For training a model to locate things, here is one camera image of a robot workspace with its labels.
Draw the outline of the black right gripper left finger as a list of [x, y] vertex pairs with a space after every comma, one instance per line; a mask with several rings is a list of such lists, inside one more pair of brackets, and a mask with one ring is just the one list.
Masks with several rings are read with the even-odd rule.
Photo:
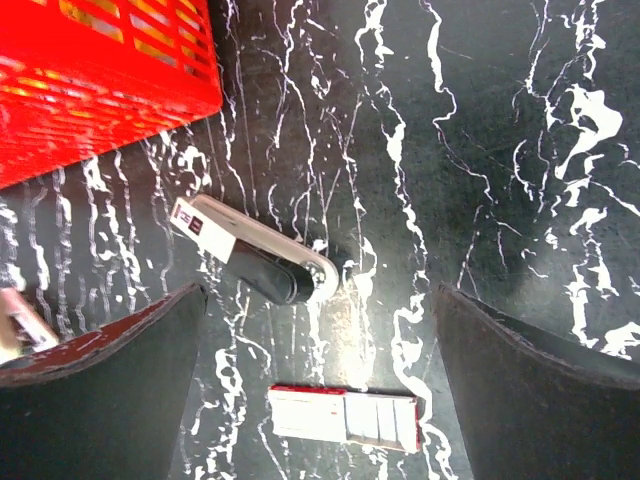
[[167, 478], [206, 310], [188, 284], [2, 367], [2, 478]]

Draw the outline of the red white staple box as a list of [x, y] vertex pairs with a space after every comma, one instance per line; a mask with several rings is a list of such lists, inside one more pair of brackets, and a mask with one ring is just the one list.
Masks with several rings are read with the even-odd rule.
[[411, 454], [420, 448], [418, 402], [412, 396], [274, 385], [267, 399], [279, 436]]

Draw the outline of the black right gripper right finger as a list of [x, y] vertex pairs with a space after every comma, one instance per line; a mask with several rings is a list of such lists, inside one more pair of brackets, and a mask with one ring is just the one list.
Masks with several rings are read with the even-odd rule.
[[436, 336], [477, 479], [636, 479], [639, 366], [442, 284]]

